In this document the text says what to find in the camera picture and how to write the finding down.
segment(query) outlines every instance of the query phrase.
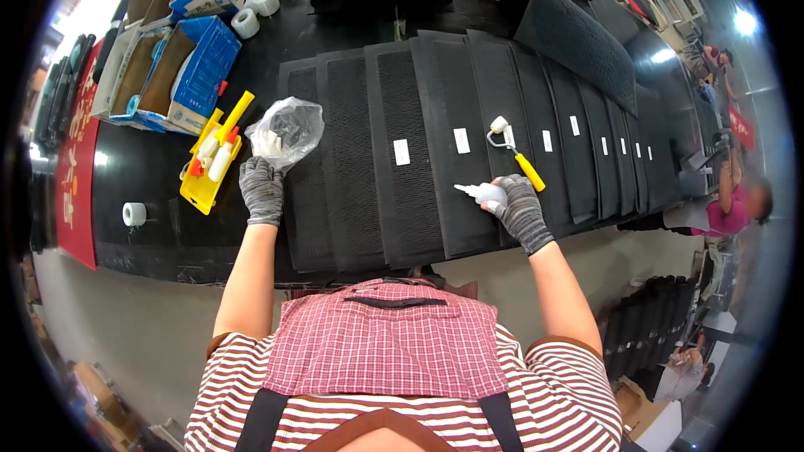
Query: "white tape roll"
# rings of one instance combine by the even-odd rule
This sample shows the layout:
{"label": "white tape roll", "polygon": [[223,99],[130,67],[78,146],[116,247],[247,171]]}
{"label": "white tape roll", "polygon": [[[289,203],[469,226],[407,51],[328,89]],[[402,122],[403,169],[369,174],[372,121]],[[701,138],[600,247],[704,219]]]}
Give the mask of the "white tape roll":
{"label": "white tape roll", "polygon": [[146,206],[142,203],[123,205],[123,223],[127,227],[138,227],[146,223]]}
{"label": "white tape roll", "polygon": [[260,30],[260,22],[251,9],[240,9],[232,18],[232,28],[241,39],[247,39]]}
{"label": "white tape roll", "polygon": [[272,15],[279,10],[279,0],[252,0],[254,11],[259,15]]}

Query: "red checkered apron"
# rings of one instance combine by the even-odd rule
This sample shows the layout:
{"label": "red checkered apron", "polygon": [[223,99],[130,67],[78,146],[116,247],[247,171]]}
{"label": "red checkered apron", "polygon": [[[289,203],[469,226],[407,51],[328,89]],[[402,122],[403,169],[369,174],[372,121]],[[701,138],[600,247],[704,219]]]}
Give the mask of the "red checkered apron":
{"label": "red checkered apron", "polygon": [[476,399],[502,449],[521,451],[496,319],[493,306],[426,279],[374,279],[282,304],[268,375],[235,450],[269,449],[291,396],[356,393]]}

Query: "yellow paint tray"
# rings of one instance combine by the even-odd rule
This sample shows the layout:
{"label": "yellow paint tray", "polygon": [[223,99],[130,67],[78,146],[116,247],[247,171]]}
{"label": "yellow paint tray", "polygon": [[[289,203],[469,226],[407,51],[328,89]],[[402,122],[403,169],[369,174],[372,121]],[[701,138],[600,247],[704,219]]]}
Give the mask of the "yellow paint tray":
{"label": "yellow paint tray", "polygon": [[[198,148],[204,142],[206,136],[209,135],[213,129],[215,129],[216,123],[220,120],[220,116],[223,114],[223,112],[216,109],[215,114],[206,123],[204,130],[201,132],[201,136],[198,137],[198,141],[190,149],[190,153],[193,155],[193,158],[190,159],[190,163],[188,164],[193,164],[196,161]],[[186,172],[184,173],[182,186],[178,189],[178,193],[180,193],[184,199],[188,200],[191,205],[198,208],[201,213],[204,215],[209,215],[210,210],[213,206],[215,206],[215,196],[218,193],[220,184],[224,181],[224,178],[226,178],[229,165],[231,165],[232,161],[237,157],[237,153],[240,151],[240,146],[242,145],[243,139],[240,137],[240,135],[236,136],[235,142],[232,144],[232,155],[229,156],[229,162],[224,168],[224,174],[220,176],[220,180],[213,182],[209,179],[209,176],[206,176],[206,172],[204,172],[204,175],[202,176],[192,176],[190,173]]]}

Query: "red banner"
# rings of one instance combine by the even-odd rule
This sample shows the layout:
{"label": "red banner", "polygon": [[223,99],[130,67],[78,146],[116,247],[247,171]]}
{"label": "red banner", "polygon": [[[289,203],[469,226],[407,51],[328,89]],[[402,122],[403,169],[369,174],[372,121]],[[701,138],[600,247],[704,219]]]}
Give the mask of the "red banner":
{"label": "red banner", "polygon": [[745,145],[745,148],[752,151],[754,145],[753,126],[730,103],[729,121],[732,123],[732,134],[737,137],[741,144]]}
{"label": "red banner", "polygon": [[81,86],[75,96],[70,129],[59,148],[59,163],[55,170],[55,222],[59,247],[93,270],[93,166],[100,121],[90,114],[97,90],[93,71],[101,44],[95,44],[89,53],[80,79]]}

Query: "pink shirt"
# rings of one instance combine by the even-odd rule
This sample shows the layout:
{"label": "pink shirt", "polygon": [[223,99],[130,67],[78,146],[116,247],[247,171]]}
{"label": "pink shirt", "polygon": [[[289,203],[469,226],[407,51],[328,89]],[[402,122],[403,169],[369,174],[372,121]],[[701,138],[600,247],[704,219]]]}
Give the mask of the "pink shirt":
{"label": "pink shirt", "polygon": [[745,211],[742,200],[747,196],[747,192],[740,184],[734,187],[732,192],[732,209],[729,213],[723,213],[720,209],[718,200],[709,203],[706,213],[709,217],[710,232],[701,229],[691,228],[693,236],[722,236],[724,234],[737,234],[743,227],[749,225],[749,214]]}

